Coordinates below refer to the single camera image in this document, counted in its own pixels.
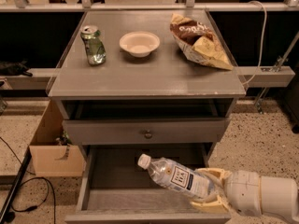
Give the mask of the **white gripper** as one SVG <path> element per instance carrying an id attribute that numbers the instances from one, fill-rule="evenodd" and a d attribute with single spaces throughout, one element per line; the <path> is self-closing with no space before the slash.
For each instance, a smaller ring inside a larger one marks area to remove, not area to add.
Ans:
<path id="1" fill-rule="evenodd" d="M 223 188 L 229 204 L 241 216 L 259 217 L 262 214 L 260 201 L 260 176 L 255 172 L 231 172 L 221 168 L 199 168 L 196 172 L 207 176 Z M 200 203 L 190 201 L 193 208 L 210 214 L 226 214 L 228 205 L 220 195 L 214 200 Z"/>

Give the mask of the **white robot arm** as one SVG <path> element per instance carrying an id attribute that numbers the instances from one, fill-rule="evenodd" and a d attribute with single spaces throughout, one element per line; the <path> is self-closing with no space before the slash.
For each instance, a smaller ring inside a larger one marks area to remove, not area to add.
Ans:
<path id="1" fill-rule="evenodd" d="M 298 186 L 293 179 L 220 168 L 201 168 L 196 172 L 209 177 L 223 193 L 217 191 L 204 201 L 191 200 L 194 208 L 206 213 L 226 213 L 232 208 L 244 217 L 265 215 L 299 224 Z"/>

